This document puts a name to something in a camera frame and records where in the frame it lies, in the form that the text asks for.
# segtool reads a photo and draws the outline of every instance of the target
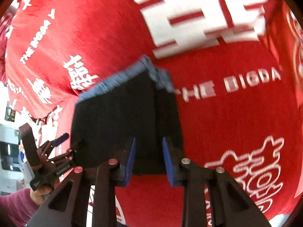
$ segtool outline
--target pink sleeve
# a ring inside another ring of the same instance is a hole
[[[31,200],[29,192],[30,189],[21,189],[10,195],[0,196],[0,204],[16,227],[25,226],[39,208]]]

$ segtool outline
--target red bedding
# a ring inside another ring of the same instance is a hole
[[[301,41],[284,2],[20,5],[6,59],[17,111],[25,107],[38,118],[60,105],[58,135],[68,132],[78,94],[146,54],[171,73],[185,155],[205,167],[225,167],[268,219],[293,210],[302,191]],[[181,223],[182,192],[166,176],[133,176],[116,196],[118,219],[129,227]]]

